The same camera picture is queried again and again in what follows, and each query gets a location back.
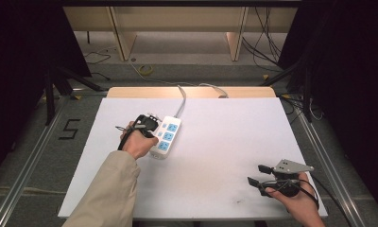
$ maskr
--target tripod leg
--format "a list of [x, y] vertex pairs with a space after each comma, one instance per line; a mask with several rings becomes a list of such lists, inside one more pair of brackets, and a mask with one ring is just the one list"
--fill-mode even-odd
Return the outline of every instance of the tripod leg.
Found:
[[273, 79], [269, 79], [268, 81], [262, 83], [260, 86], [269, 86], [269, 85], [274, 84], [275, 82], [280, 81], [281, 79], [286, 78], [287, 76], [289, 76], [296, 69], [297, 65], [298, 64], [295, 63], [294, 65], [290, 66], [289, 68], [283, 70], [281, 73], [279, 73]]
[[103, 88], [101, 88], [100, 86], [98, 86], [97, 84], [94, 84], [92, 82], [90, 82], [89, 80], [87, 79], [84, 79], [83, 77], [81, 77], [80, 75], [72, 72], [71, 70], [67, 69], [67, 68], [64, 68], [64, 67], [58, 67], [57, 68], [60, 72], [62, 72], [65, 76], [68, 76], [78, 82], [80, 82], [81, 84], [83, 85], [86, 85], [88, 86], [89, 88], [97, 91], [97, 92], [102, 92], [102, 91], [105, 91]]

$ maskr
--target hand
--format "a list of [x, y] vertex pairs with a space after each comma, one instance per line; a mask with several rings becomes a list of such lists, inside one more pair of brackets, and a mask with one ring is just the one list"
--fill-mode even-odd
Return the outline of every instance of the hand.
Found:
[[[129, 122], [127, 129], [132, 127], [133, 121]], [[126, 130], [123, 131], [120, 138], [122, 139], [127, 133]], [[139, 131], [133, 131], [133, 133], [128, 137], [127, 142], [122, 147], [123, 151], [128, 152], [134, 159], [145, 156], [151, 147], [155, 146], [159, 142], [157, 137], [145, 138]]]
[[[313, 188], [311, 185], [306, 183], [309, 182], [309, 179], [305, 173], [302, 172], [299, 174], [299, 180], [304, 180], [305, 182], [301, 182], [301, 187], [311, 195], [314, 195]], [[281, 192], [270, 187], [266, 188], [266, 192], [271, 197], [280, 201], [293, 216], [293, 218], [300, 222], [304, 227], [324, 226], [324, 223], [318, 214], [318, 209], [315, 202], [303, 192], [300, 191], [298, 195], [294, 197], [287, 197]]]

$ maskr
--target white table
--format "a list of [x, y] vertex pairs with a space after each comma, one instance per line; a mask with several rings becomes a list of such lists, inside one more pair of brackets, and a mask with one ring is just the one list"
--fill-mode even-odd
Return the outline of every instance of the white table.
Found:
[[[178, 97], [103, 99], [59, 216], [69, 217], [108, 153], [118, 147], [121, 132], [115, 126], [126, 126], [148, 112], [160, 118], [175, 114], [180, 103]], [[189, 97], [180, 119], [167, 159], [147, 155], [138, 160], [142, 171], [136, 219], [290, 217], [279, 202], [262, 197], [247, 180], [273, 180], [260, 173], [258, 165], [275, 166], [281, 159], [304, 164], [278, 98]], [[322, 201], [319, 213], [327, 216]]]

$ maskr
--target sleeve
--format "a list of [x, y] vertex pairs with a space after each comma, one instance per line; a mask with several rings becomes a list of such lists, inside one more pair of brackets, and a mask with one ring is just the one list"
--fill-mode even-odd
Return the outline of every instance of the sleeve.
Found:
[[111, 152], [63, 227], [131, 226], [139, 173], [130, 154]]

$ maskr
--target white power strip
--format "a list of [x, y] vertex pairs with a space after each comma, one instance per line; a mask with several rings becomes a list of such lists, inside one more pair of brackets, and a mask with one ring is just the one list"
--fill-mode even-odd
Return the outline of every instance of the white power strip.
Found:
[[166, 116], [154, 133], [159, 143], [150, 149], [150, 154], [157, 159], [165, 159], [171, 150], [172, 143], [180, 129], [180, 119]]

